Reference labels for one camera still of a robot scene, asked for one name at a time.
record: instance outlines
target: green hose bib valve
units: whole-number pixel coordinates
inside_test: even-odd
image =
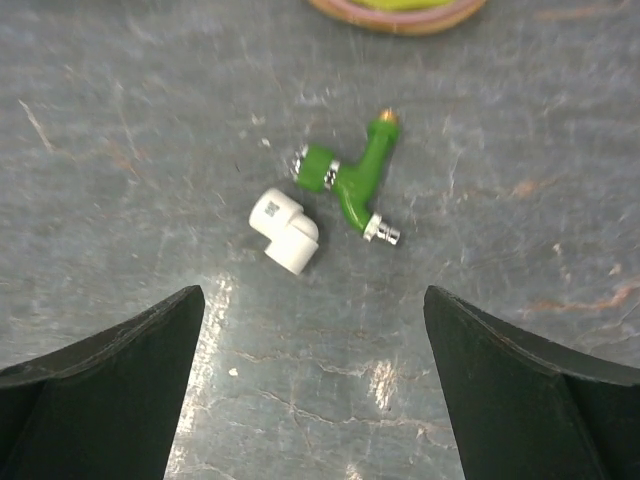
[[[369,124],[367,147],[355,165],[343,165],[326,148],[306,145],[296,154],[296,183],[312,192],[329,190],[340,199],[349,224],[363,238],[378,237],[391,245],[400,240],[400,232],[382,221],[382,216],[367,207],[382,177],[385,159],[398,139],[398,117],[385,110]]]

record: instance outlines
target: brass nozzle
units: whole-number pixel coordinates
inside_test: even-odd
[[[393,110],[391,110],[390,108],[383,110],[378,119],[382,120],[383,122],[393,123],[394,125],[398,124],[398,116],[393,113]]]

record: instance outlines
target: qr code sticker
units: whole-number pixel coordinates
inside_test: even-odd
[[[276,205],[273,202],[269,202],[269,204],[267,205],[267,208],[264,209],[264,213],[266,213],[270,217],[273,217],[278,210],[280,210],[280,207],[278,205]]]

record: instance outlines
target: yellow object in bowl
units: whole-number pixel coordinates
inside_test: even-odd
[[[398,12],[403,10],[424,10],[441,5],[447,5],[454,0],[352,0],[353,3],[364,5],[372,10]]]

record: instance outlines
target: white pvc elbow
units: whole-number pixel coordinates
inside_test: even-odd
[[[249,225],[271,240],[265,253],[295,275],[318,249],[318,227],[303,211],[300,204],[272,188],[249,216]]]

